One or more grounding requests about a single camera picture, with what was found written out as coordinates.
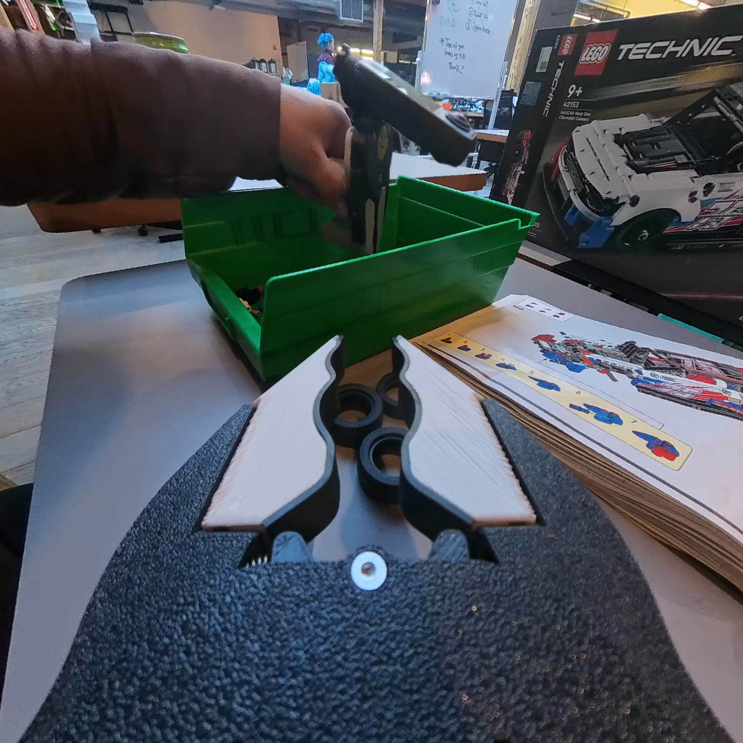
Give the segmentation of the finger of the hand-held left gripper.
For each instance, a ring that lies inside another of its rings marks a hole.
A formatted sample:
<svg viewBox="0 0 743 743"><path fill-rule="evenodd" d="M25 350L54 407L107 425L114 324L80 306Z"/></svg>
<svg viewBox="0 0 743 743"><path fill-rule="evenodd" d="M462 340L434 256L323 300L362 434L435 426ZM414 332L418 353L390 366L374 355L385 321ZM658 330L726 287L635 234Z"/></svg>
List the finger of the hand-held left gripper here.
<svg viewBox="0 0 743 743"><path fill-rule="evenodd" d="M373 200L363 175L352 175L346 193L349 235L359 255L373 252Z"/></svg>
<svg viewBox="0 0 743 743"><path fill-rule="evenodd" d="M379 251L380 239L383 233L385 219L386 197L389 190L389 181L382 175L368 176L368 192L371 197L368 208L368 252Z"/></svg>

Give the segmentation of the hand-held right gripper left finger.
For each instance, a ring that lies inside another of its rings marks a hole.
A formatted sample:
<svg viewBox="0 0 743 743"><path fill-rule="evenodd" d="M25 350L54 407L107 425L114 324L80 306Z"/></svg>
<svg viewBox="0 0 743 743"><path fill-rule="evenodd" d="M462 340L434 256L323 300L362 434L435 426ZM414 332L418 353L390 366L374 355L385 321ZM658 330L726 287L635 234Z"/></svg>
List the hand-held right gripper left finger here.
<svg viewBox="0 0 743 743"><path fill-rule="evenodd" d="M332 428L344 376L343 336L264 392L200 520L203 531L319 534L339 508Z"/></svg>

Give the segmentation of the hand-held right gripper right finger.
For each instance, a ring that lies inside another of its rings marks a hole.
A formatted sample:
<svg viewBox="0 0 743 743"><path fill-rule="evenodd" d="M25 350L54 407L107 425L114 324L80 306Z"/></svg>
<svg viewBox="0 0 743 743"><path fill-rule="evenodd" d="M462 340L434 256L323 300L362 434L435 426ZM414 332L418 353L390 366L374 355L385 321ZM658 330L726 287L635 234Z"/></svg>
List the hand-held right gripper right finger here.
<svg viewBox="0 0 743 743"><path fill-rule="evenodd" d="M402 336L392 341L392 357L408 426L399 496L408 521L415 528L536 524L480 397Z"/></svg>

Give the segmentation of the green plastic bin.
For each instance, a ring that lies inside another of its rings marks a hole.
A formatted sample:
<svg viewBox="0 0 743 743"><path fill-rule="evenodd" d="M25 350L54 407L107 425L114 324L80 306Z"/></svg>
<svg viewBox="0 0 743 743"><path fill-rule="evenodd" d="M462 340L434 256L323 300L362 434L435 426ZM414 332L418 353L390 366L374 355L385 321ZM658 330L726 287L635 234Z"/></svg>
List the green plastic bin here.
<svg viewBox="0 0 743 743"><path fill-rule="evenodd" d="M181 201L192 276L263 380L286 375L344 337L346 363L487 307L537 215L400 176L390 186L380 252L358 256L322 232L332 212L288 188ZM241 287L265 289L250 315Z"/></svg>

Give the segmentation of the thick building instruction booklet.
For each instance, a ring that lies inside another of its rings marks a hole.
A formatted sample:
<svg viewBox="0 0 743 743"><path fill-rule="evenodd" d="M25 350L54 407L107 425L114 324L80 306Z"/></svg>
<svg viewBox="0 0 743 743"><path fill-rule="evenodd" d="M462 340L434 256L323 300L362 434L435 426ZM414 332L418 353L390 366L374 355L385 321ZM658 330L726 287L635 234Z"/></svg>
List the thick building instruction booklet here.
<svg viewBox="0 0 743 743"><path fill-rule="evenodd" d="M510 295L413 338L581 482L742 590L742 361Z"/></svg>

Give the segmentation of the person's left forearm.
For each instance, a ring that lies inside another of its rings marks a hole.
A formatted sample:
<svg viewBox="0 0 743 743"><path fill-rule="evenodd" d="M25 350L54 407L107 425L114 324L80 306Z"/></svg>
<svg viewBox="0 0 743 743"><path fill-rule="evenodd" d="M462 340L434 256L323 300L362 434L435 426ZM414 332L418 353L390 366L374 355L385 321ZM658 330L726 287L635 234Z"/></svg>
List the person's left forearm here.
<svg viewBox="0 0 743 743"><path fill-rule="evenodd" d="M278 79L141 45L2 30L1 202L181 199L279 179Z"/></svg>

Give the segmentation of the grey desk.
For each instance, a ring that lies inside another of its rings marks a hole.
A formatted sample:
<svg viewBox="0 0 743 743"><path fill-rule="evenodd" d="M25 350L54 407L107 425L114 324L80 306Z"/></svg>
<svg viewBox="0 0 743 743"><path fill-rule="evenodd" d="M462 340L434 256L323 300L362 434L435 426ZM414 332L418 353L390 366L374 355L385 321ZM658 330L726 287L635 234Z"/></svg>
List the grey desk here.
<svg viewBox="0 0 743 743"><path fill-rule="evenodd" d="M497 298L553 307L714 351L719 344L518 259ZM112 554L166 481L259 384L228 342L185 262L75 279L61 292L31 515L2 698L2 741L18 741L68 655ZM374 514L342 468L338 517L314 552L378 543L398 556L430 543ZM688 673L741 741L741 601L708 571L600 504L645 573Z"/></svg>

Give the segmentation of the person's left hand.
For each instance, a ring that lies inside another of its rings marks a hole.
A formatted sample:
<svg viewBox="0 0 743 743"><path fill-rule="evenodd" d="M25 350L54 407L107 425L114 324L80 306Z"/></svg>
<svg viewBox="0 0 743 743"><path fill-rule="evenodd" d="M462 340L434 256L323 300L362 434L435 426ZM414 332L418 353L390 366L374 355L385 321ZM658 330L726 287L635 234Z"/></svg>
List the person's left hand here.
<svg viewBox="0 0 743 743"><path fill-rule="evenodd" d="M283 85L279 111L279 156L286 184L346 217L345 147L351 121L345 109Z"/></svg>

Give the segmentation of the black rubber toy tire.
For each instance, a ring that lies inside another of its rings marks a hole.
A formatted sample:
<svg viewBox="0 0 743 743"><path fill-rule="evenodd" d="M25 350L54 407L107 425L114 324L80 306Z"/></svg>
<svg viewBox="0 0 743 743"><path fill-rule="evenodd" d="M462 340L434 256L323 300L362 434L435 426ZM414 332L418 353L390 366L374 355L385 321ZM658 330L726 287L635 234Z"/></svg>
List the black rubber toy tire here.
<svg viewBox="0 0 743 743"><path fill-rule="evenodd" d="M381 428L383 402L372 388L362 384L345 384L337 388L339 414L330 427L334 442L357 449L364 438Z"/></svg>
<svg viewBox="0 0 743 743"><path fill-rule="evenodd" d="M401 382L395 372L389 372L379 379L376 385L376 393L383 404L386 417L405 421L406 414L400 400Z"/></svg>
<svg viewBox="0 0 743 743"><path fill-rule="evenodd" d="M407 430L384 426L367 434L358 449L357 474L363 492L382 505L399 502L401 448Z"/></svg>

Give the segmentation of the whiteboard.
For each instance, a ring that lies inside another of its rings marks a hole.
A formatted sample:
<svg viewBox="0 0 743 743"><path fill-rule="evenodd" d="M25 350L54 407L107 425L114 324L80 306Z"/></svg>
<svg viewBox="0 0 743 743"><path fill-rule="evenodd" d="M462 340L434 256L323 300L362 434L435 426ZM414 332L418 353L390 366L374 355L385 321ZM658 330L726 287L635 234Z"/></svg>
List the whiteboard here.
<svg viewBox="0 0 743 743"><path fill-rule="evenodd" d="M502 89L516 1L427 2L421 92L494 99Z"/></svg>

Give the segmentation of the green round container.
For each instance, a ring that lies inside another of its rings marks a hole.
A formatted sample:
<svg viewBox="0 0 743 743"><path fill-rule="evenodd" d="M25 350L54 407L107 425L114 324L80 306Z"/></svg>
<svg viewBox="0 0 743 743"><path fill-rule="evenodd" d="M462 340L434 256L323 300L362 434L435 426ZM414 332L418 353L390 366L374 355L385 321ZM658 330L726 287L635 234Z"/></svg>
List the green round container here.
<svg viewBox="0 0 743 743"><path fill-rule="evenodd" d="M179 36L159 32L135 32L133 39L136 44L150 49L173 51L181 54L189 54L186 42Z"/></svg>

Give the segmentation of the black toy car box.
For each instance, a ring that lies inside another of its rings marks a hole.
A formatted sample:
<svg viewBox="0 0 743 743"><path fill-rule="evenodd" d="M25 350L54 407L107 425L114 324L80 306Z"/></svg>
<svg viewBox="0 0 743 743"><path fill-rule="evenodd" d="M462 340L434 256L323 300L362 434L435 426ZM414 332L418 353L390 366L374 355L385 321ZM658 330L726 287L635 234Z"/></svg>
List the black toy car box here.
<svg viewBox="0 0 743 743"><path fill-rule="evenodd" d="M741 346L741 2L539 29L490 196L587 279Z"/></svg>

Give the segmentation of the wooden table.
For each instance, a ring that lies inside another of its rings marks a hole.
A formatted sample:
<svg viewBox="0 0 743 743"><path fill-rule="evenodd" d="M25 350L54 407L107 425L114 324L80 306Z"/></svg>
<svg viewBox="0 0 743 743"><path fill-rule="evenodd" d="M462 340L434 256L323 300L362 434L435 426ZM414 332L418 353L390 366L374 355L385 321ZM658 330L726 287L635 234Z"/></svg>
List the wooden table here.
<svg viewBox="0 0 743 743"><path fill-rule="evenodd" d="M465 166L448 166L431 158L395 153L391 180L398 176L429 181L453 190L472 192L485 185L487 173ZM33 218L48 233L141 227L181 220L177 199L109 199L85 204L29 204Z"/></svg>

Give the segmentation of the person's dark trousers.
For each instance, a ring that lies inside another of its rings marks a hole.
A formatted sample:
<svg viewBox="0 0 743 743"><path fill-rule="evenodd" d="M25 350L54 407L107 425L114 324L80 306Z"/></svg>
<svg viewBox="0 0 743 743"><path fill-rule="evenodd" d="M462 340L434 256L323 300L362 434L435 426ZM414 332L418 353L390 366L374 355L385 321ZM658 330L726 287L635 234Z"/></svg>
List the person's dark trousers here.
<svg viewBox="0 0 743 743"><path fill-rule="evenodd" d="M32 494L33 483L1 493L1 689L5 685Z"/></svg>

